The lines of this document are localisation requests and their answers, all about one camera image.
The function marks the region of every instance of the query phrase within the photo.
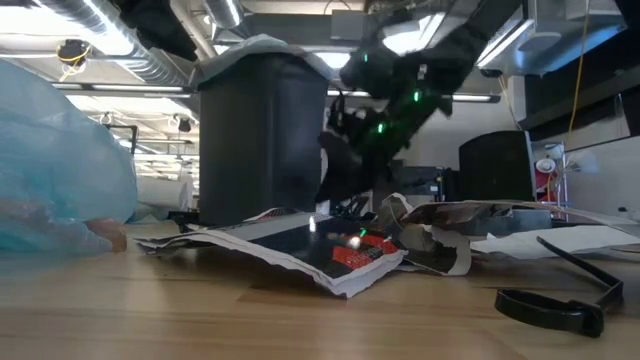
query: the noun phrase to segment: ceiling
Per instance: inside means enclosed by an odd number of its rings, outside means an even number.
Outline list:
[[[182,2],[182,4],[185,6],[190,21],[195,25],[191,28],[185,26],[194,43],[197,44],[199,36],[200,39],[204,38],[209,46],[215,44],[216,50],[222,51],[230,45],[230,41],[241,40],[237,34],[232,32],[218,31],[215,34],[216,41],[214,42],[212,40],[214,27],[207,23],[203,0],[189,0]],[[346,54],[355,43],[352,43],[352,46],[330,44],[331,41],[328,37],[320,38],[317,34],[315,36],[312,34],[316,30],[313,26],[318,29],[320,27],[328,29],[331,16],[317,15],[330,14],[332,10],[348,8],[360,10],[364,6],[364,1],[346,0],[343,2],[335,0],[327,4],[325,0],[243,0],[242,5],[249,12],[245,22],[252,25],[254,30],[257,29],[257,32],[267,29],[281,34],[282,37],[287,37],[299,35],[304,33],[304,29],[307,29],[308,38],[301,40],[304,42],[303,44],[296,45],[302,45],[313,51],[332,51]],[[461,22],[461,18],[447,17],[436,38],[446,34]],[[101,52],[92,52],[86,66],[81,67],[77,74],[67,74],[69,66],[63,66],[57,58],[56,50],[64,43],[65,39],[86,40],[86,37],[87,30],[82,25],[66,21],[45,9],[2,7],[0,11],[0,58],[34,72],[50,82],[145,84],[139,76],[134,75],[123,66],[127,62],[131,62],[130,58],[118,58]],[[192,63],[161,51],[154,51],[153,54],[167,66],[175,68],[181,76],[189,78],[193,67]],[[488,82],[482,76],[471,76],[465,86],[470,90],[469,92],[494,94],[500,92],[497,82]],[[153,98],[136,97],[135,94],[119,93],[118,91],[109,92],[108,96],[88,91],[69,94],[68,98],[71,103],[94,121],[115,125],[136,125],[139,127],[139,137],[142,139],[191,141],[192,144],[142,144],[135,156],[136,166],[142,175],[177,178],[179,174],[191,173],[197,179],[199,170],[197,106],[190,106],[188,101],[170,96],[164,97],[162,94],[156,94]],[[189,133],[181,133],[178,130],[176,116],[190,119],[192,130]],[[130,136],[127,131],[112,131],[116,137],[122,139],[124,146],[130,146],[126,140]],[[175,154],[189,154],[191,156],[176,158]]]

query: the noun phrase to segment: plastic bag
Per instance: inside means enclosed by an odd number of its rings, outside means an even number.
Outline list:
[[[133,214],[127,150],[44,79],[2,60],[0,126],[0,251],[111,250],[87,223],[117,227]]]

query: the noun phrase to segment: desk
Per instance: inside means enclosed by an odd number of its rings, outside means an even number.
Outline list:
[[[0,277],[2,359],[629,359],[640,353],[640,267],[594,261],[626,305],[593,340],[505,318],[496,288],[594,300],[561,260],[474,263],[464,278],[392,273],[350,300],[224,249],[127,253]]]

